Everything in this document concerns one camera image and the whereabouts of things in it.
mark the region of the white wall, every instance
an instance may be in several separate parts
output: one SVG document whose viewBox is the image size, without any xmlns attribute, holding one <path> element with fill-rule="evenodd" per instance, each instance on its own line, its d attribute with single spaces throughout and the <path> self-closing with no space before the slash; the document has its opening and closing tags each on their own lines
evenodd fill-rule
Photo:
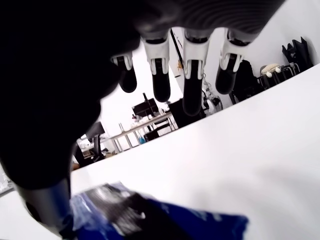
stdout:
<svg viewBox="0 0 320 240">
<path fill-rule="evenodd" d="M 319 0 L 287 0 L 271 18 L 257 39 L 250 45 L 245 60 L 251 63 L 253 74 L 258 77 L 260 75 L 260 68 L 264 65 L 272 63 L 287 64 L 288 62 L 282 54 L 282 45 L 287 47 L 287 44 L 291 43 L 292 39 L 300 41 L 300 36 L 308 42 L 313 64 L 318 64 L 320 62 L 319 23 Z M 182 29 L 175 27 L 173 30 L 183 44 Z M 224 29 L 217 28 L 211 36 L 204 69 L 206 80 L 211 83 L 215 94 L 218 94 L 215 82 L 223 39 Z M 175 69 L 177 65 L 177 60 L 172 60 L 174 54 L 176 54 L 176 50 L 172 47 L 170 49 L 170 66 L 172 69 Z M 221 97 L 225 108 L 232 105 L 228 95 L 218 95 Z"/>
<path fill-rule="evenodd" d="M 104 130 L 109 136 L 114 136 L 121 133 L 119 123 L 122 124 L 124 130 L 129 130 L 132 120 L 132 107 L 142 103 L 145 99 L 143 93 L 146 94 L 148 99 L 154 98 L 153 81 L 149 63 L 147 62 L 147 55 L 145 47 L 140 43 L 137 50 L 133 52 L 133 66 L 137 79 L 136 90 L 132 93 L 124 92 L 121 87 L 118 87 L 107 97 L 101 100 L 101 114 L 100 121 Z M 172 70 L 169 68 L 169 79 L 171 87 L 171 97 L 169 101 L 176 102 L 183 97 L 183 94 L 178 86 L 177 81 Z M 161 102 L 157 102 L 159 108 L 166 108 L 166 105 Z M 134 134 L 129 135 L 129 139 L 133 146 L 138 145 L 138 142 Z M 129 145 L 125 137 L 119 139 L 123 149 L 128 149 Z M 107 148 L 113 150 L 110 144 L 106 145 Z"/>
</svg>

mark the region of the blue plastic package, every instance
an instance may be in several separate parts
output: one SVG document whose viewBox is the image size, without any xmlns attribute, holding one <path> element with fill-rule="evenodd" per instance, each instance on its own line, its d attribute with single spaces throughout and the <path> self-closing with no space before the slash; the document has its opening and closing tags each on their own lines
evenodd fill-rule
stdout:
<svg viewBox="0 0 320 240">
<path fill-rule="evenodd" d="M 242 240 L 249 220 L 196 211 L 142 197 L 122 184 L 102 185 L 71 199 L 79 240 Z"/>
</svg>

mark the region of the black fingertip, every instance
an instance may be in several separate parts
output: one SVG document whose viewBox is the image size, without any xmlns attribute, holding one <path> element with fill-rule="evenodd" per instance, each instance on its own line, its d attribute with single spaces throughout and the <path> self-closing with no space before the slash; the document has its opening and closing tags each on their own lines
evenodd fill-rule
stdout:
<svg viewBox="0 0 320 240">
<path fill-rule="evenodd" d="M 218 69 L 215 81 L 215 88 L 220 94 L 229 94 L 234 89 L 236 82 L 236 72 L 231 70 Z"/>
<path fill-rule="evenodd" d="M 132 68 L 128 71 L 124 71 L 125 75 L 124 77 L 119 81 L 120 87 L 122 90 L 128 94 L 134 92 L 137 88 L 137 78 L 135 69 L 132 66 Z"/>
<path fill-rule="evenodd" d="M 202 79 L 184 79 L 182 106 L 188 116 L 196 116 L 201 110 Z"/>
<path fill-rule="evenodd" d="M 152 75 L 153 94 L 160 103 L 167 102 L 171 95 L 169 73 L 158 72 Z"/>
</svg>

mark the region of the desk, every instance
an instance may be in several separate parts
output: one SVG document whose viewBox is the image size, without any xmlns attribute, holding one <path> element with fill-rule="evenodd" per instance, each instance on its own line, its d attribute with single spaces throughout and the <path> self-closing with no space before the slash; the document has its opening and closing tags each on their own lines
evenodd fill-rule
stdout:
<svg viewBox="0 0 320 240">
<path fill-rule="evenodd" d="M 72 194 L 121 181 L 161 201 L 244 214 L 250 221 L 246 240 L 319 240 L 319 75 L 317 65 L 171 134 L 73 171 Z M 158 154 L 142 157 L 146 153 Z M 16 192 L 0 198 L 0 239 L 59 239 L 27 217 L 18 200 Z"/>
<path fill-rule="evenodd" d="M 112 144 L 113 144 L 113 146 L 114 146 L 115 152 L 116 152 L 117 154 L 120 153 L 120 152 L 122 152 L 122 149 L 121 149 L 120 144 L 119 144 L 119 147 L 120 147 L 120 149 L 119 149 L 119 148 L 118 148 L 118 145 L 117 145 L 117 143 L 116 143 L 116 141 L 118 141 L 118 138 L 121 138 L 121 137 L 125 136 L 125 139 L 126 139 L 127 143 L 129 144 L 129 147 L 132 149 L 133 146 L 131 145 L 131 142 L 130 142 L 130 140 L 129 140 L 128 134 L 133 133 L 134 136 L 135 136 L 135 138 L 136 138 L 136 140 L 137 140 L 137 142 L 138 142 L 138 144 L 140 145 L 141 143 L 140 143 L 139 138 L 138 138 L 138 135 L 137 135 L 137 133 L 136 133 L 137 130 L 142 129 L 142 128 L 144 128 L 144 127 L 147 127 L 147 126 L 149 126 L 149 125 L 151 125 L 151 124 L 153 124 L 153 123 L 159 122 L 159 121 L 161 121 L 161 120 L 167 119 L 167 118 L 169 118 L 170 116 L 172 116 L 172 113 L 171 113 L 171 112 L 167 112 L 167 113 L 165 113 L 165 114 L 163 114 L 163 115 L 153 117 L 153 118 L 149 119 L 148 121 L 143 122 L 143 123 L 141 123 L 141 124 L 133 127 L 132 129 L 128 130 L 128 131 L 124 131 L 124 132 L 122 132 L 122 133 L 120 133 L 120 134 L 118 134 L 118 135 L 115 135 L 115 136 L 110 137 L 109 139 L 112 141 Z"/>
</svg>

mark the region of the white tabletop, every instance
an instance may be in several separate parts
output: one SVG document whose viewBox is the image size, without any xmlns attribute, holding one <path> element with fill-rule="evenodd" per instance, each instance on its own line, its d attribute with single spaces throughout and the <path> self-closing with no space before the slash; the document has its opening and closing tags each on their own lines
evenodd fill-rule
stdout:
<svg viewBox="0 0 320 240">
<path fill-rule="evenodd" d="M 319 76 L 317 65 L 222 112 L 76 170 L 72 193 L 121 181 L 162 201 L 246 215 L 249 240 L 318 240 Z M 9 201 L 17 205 L 5 225 L 20 233 L 6 227 L 0 239 L 44 239 L 45 230 L 27 220 L 16 195 L 0 198 L 0 212 Z"/>
</svg>

